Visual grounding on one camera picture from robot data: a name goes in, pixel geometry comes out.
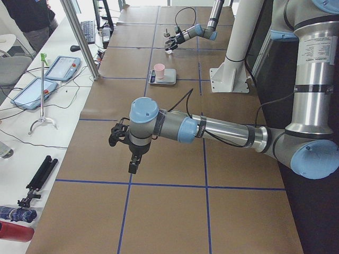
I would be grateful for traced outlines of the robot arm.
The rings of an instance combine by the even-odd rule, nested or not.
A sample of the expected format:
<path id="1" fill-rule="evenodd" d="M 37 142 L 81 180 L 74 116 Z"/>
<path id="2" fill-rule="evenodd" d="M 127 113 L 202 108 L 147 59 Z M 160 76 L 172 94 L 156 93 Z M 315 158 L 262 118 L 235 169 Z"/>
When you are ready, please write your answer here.
<path id="1" fill-rule="evenodd" d="M 149 97 L 131 104 L 125 142 L 136 173 L 154 136 L 191 143 L 216 139 L 233 147 L 253 148 L 294 173 L 322 179 L 338 168 L 338 145 L 328 126 L 338 45 L 338 1 L 274 1 L 271 39 L 298 41 L 292 120 L 283 129 L 255 127 L 163 110 Z"/>
<path id="2" fill-rule="evenodd" d="M 216 27 L 219 22 L 220 13 L 224 2 L 225 2 L 224 0 L 214 2 L 206 28 L 202 27 L 200 24 L 193 24 L 190 28 L 181 30 L 176 21 L 177 15 L 179 14 L 180 11 L 183 11 L 184 9 L 190 7 L 187 8 L 185 7 L 178 11 L 175 16 L 175 27 L 174 27 L 175 36 L 169 37 L 169 39 L 165 42 L 165 50 L 166 51 L 175 50 L 176 48 L 178 48 L 179 44 L 182 44 L 195 37 L 201 37 L 214 41 L 217 37 Z"/>

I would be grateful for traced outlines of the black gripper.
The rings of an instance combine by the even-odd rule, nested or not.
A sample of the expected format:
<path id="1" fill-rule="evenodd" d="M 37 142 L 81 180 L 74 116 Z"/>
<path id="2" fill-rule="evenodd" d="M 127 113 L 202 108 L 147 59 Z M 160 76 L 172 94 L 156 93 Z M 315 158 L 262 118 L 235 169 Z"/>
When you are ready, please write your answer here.
<path id="1" fill-rule="evenodd" d="M 129 162 L 129 169 L 128 169 L 128 172 L 130 174 L 137 173 L 142 156 L 149 151 L 150 145 L 151 143 L 148 143 L 147 145 L 144 145 L 144 146 L 138 146 L 133 143 L 129 145 L 129 150 L 132 152 L 132 157 Z"/>
<path id="2" fill-rule="evenodd" d="M 181 32 L 177 34 L 176 36 L 171 37 L 171 40 L 172 40 L 172 44 L 170 48 L 177 48 L 179 44 L 182 44 L 185 42 L 184 33 Z"/>

